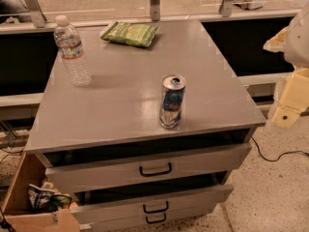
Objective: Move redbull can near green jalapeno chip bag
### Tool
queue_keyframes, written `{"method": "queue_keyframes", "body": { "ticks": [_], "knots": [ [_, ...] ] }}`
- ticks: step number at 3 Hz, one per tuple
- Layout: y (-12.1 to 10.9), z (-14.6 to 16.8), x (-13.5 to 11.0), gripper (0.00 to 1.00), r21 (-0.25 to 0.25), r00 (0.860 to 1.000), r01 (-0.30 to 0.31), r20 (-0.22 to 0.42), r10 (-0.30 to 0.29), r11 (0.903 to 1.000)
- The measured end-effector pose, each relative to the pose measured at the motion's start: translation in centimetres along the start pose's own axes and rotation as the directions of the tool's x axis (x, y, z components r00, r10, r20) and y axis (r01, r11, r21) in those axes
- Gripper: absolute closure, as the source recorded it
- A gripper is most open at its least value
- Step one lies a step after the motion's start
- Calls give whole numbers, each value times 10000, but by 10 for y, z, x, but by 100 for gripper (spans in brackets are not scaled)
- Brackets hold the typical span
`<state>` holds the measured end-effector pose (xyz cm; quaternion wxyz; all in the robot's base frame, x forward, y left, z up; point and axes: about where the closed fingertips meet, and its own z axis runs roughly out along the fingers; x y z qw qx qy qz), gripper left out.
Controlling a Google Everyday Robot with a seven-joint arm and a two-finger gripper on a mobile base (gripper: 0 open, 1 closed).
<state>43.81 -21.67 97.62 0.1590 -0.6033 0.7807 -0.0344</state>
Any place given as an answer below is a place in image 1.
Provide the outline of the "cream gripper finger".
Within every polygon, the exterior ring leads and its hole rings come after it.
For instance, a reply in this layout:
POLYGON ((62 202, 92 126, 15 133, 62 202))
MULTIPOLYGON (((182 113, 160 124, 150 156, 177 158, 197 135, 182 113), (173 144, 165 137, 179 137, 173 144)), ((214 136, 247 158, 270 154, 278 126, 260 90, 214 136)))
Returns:
POLYGON ((263 49, 270 52, 283 52, 285 47, 287 28, 280 30, 275 36, 267 40, 263 49))
POLYGON ((308 107, 309 69, 297 68, 285 78, 271 123, 278 128, 288 129, 308 107))

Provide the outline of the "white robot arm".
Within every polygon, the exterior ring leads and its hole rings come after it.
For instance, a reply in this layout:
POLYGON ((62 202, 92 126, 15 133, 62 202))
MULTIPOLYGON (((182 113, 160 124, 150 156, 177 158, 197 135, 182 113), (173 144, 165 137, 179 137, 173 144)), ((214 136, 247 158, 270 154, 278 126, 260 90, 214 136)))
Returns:
POLYGON ((274 126, 288 129, 309 107, 309 3, 263 49, 283 52, 285 61, 295 68, 276 83, 278 95, 269 116, 274 126))

